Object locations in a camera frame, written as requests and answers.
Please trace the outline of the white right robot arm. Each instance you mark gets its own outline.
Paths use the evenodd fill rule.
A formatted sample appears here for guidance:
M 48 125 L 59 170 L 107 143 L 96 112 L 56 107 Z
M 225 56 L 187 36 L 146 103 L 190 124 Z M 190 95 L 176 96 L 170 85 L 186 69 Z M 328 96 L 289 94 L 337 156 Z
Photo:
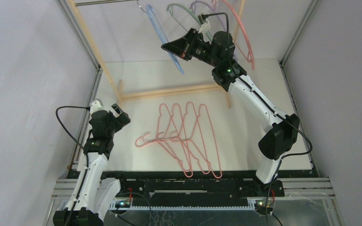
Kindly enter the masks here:
M 216 32 L 212 41 L 191 28 L 183 37 L 162 44 L 161 48 L 185 61 L 196 58 L 210 66 L 214 81 L 239 99 L 259 120 L 265 135 L 258 143 L 263 155 L 255 176 L 254 191 L 260 196 L 272 190 L 282 157 L 297 141 L 300 119 L 274 105 L 253 83 L 246 70 L 233 58 L 235 45 L 225 31 Z

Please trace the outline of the purple plastic hanger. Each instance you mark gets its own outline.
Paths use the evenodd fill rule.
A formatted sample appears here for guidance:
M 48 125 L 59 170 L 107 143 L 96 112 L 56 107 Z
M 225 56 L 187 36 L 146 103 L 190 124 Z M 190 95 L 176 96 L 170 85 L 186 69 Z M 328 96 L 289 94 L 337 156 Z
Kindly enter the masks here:
M 189 7 L 189 14 L 196 20 L 196 22 L 200 25 L 200 26 L 202 26 L 202 22 L 199 20 L 199 18 L 198 18 L 198 14 L 197 14 L 197 11 L 196 11 L 196 4 L 203 4 L 203 5 L 205 5 L 208 9 L 210 9 L 211 10 L 211 12 L 212 12 L 212 14 L 215 14 L 215 13 L 220 13 L 220 12 L 217 12 L 216 11 L 216 8 L 215 8 L 215 6 L 214 5 L 211 5 L 211 4 L 209 4 L 209 3 L 207 3 L 207 2 L 205 2 L 205 1 L 202 1 L 202 0 L 196 0 L 196 1 L 194 1 L 194 2 L 192 2 L 191 3 L 191 5 L 190 5 L 190 7 Z M 225 20 L 223 20 L 223 19 L 221 19 L 220 18 L 220 14 L 218 14 L 218 15 L 215 15 L 216 17 L 217 17 L 217 19 L 219 20 L 219 22 L 220 22 L 220 24 L 222 25 L 222 27 L 223 27 L 223 29 L 224 29 L 224 31 L 225 32 L 229 32 L 230 33 L 230 39 L 232 38 L 232 41 L 230 41 L 230 42 L 232 42 L 232 44 L 234 44 L 234 37 L 231 35 L 231 32 L 229 31 L 229 18 L 228 18 L 228 15 L 226 15 L 226 19 Z M 206 35 L 206 37 L 208 38 L 208 40 L 209 41 L 212 41 L 213 40 L 213 35 L 207 30 L 205 33 L 204 33 L 205 35 Z M 204 40 L 203 39 L 203 33 L 200 33 L 200 36 L 201 36 L 201 39 L 202 40 Z M 235 53 L 233 53 L 233 58 L 236 60 L 236 61 L 238 61 L 238 57 L 237 57 L 237 55 L 235 54 Z

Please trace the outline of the green plastic hanger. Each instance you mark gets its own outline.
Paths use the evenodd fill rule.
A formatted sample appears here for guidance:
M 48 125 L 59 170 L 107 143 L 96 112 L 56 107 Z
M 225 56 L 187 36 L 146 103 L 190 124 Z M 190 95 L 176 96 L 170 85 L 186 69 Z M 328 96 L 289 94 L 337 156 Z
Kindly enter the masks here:
M 189 14 L 190 17 L 192 17 L 195 22 L 201 27 L 203 25 L 203 22 L 200 22 L 198 16 L 192 12 L 191 9 L 186 8 L 184 5 L 181 5 L 179 3 L 170 3 L 167 5 L 166 7 L 166 11 L 169 13 L 169 15 L 173 18 L 173 20 L 185 31 L 187 31 L 187 29 L 176 19 L 176 17 L 174 16 L 174 7 L 179 7 L 181 9 L 183 9 L 185 12 L 187 12 Z

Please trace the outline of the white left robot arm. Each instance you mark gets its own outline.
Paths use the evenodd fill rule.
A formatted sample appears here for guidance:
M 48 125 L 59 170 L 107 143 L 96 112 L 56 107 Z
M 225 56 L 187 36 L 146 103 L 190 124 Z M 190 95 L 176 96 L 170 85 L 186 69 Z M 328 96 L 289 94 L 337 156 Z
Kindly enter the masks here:
M 85 144 L 80 145 L 84 156 L 82 170 L 70 200 L 63 210 L 54 213 L 52 221 L 56 226 L 102 226 L 115 195 L 123 196 L 128 192 L 125 180 L 101 179 L 114 147 L 114 134 L 131 121 L 117 104 L 112 108 L 117 116 L 99 99 L 86 107 L 91 116 L 91 129 Z

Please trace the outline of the blue plastic hanger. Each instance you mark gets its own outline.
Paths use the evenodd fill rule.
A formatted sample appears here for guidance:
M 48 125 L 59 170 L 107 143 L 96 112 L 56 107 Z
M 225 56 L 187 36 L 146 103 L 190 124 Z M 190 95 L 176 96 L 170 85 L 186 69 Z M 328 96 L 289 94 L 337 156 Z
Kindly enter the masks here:
M 147 4 L 145 8 L 143 8 L 139 1 L 136 1 L 137 5 L 139 6 L 139 8 L 145 13 L 147 14 L 149 20 L 151 21 L 151 24 L 154 28 L 154 30 L 156 31 L 160 41 L 162 44 L 166 44 L 168 42 L 168 38 L 165 35 L 165 32 L 154 12 L 153 7 L 150 4 Z M 168 52 L 169 57 L 171 58 L 171 60 L 173 61 L 174 65 L 177 67 L 177 69 L 179 70 L 179 72 L 183 75 L 184 74 L 184 70 L 181 67 L 179 61 L 176 59 L 175 55 L 172 53 Z

